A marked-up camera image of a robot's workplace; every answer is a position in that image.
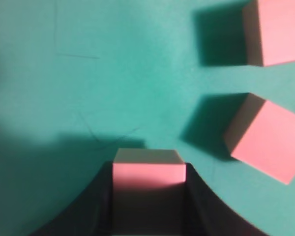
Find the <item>teal background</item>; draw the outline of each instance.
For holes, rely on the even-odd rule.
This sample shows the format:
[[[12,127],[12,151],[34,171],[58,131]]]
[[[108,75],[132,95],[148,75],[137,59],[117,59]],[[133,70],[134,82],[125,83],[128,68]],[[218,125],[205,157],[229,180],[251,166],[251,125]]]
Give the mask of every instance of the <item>teal background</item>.
[[[245,65],[245,3],[0,0],[0,236],[52,219],[118,147],[177,149],[245,219],[295,236],[295,179],[220,139],[242,93],[295,112],[295,62]]]

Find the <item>green table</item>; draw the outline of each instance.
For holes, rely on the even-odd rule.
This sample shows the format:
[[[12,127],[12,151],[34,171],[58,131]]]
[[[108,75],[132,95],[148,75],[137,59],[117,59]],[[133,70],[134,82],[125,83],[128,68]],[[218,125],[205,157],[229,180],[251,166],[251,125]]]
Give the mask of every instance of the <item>green table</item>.
[[[242,217],[295,236],[295,179],[220,139],[242,93],[295,112],[295,63],[245,65],[245,3],[0,0],[0,236],[52,219],[119,147],[177,149]]]

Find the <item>pink block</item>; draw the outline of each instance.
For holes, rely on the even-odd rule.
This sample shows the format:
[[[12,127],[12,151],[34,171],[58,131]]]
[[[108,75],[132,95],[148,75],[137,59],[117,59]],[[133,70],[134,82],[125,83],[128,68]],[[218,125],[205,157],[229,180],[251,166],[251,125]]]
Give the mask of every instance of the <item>pink block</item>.
[[[248,94],[224,134],[231,156],[288,184],[295,176],[295,114]]]
[[[252,0],[243,9],[248,64],[295,61],[295,0]]]
[[[119,149],[113,163],[115,234],[179,235],[185,179],[175,150]]]

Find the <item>cube top face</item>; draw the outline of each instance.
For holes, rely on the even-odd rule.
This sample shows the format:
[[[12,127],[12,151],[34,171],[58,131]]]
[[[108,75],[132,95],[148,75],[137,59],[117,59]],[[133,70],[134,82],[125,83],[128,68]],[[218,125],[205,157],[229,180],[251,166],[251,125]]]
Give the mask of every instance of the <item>cube top face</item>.
[[[184,161],[175,150],[120,148],[114,163],[184,164]]]
[[[295,0],[258,0],[263,63],[295,61]]]
[[[295,176],[295,114],[266,101],[232,157],[290,183]]]

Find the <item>scratch mark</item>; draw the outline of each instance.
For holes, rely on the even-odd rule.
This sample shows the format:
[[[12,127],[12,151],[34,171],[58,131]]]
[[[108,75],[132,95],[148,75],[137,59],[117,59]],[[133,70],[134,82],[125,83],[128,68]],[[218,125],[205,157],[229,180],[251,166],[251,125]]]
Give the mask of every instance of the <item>scratch mark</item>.
[[[104,146],[101,146],[101,147],[98,147],[95,149],[95,151],[100,151],[100,150],[104,150],[104,149],[107,149],[109,147],[111,147],[112,145],[114,144],[117,144],[118,142],[124,140],[125,138],[129,137],[131,134],[133,134],[134,132],[136,132],[138,129],[140,129],[140,127],[136,127],[134,129],[132,129],[131,131],[129,131],[128,133],[124,134],[124,135],[121,135],[120,137],[118,137],[116,140],[104,145]]]
[[[98,137],[96,137],[96,135],[94,134],[94,132],[92,131],[91,127],[89,126],[88,122],[85,120],[84,116],[82,115],[82,113],[79,113],[82,122],[84,123],[84,125],[87,127],[90,135],[92,136],[92,138],[97,141],[98,143],[101,143],[101,141],[99,140]]]
[[[74,54],[67,54],[67,53],[56,53],[56,55],[63,56],[63,57],[73,57],[73,58],[99,59],[99,57],[82,56],[82,55],[74,55]]]
[[[58,34],[58,13],[59,13],[59,4],[58,0],[54,0],[54,52],[57,56],[63,57],[73,57],[73,58],[84,58],[84,59],[99,59],[99,57],[92,56],[82,56],[82,55],[74,55],[67,53],[58,53],[57,52],[57,34]]]

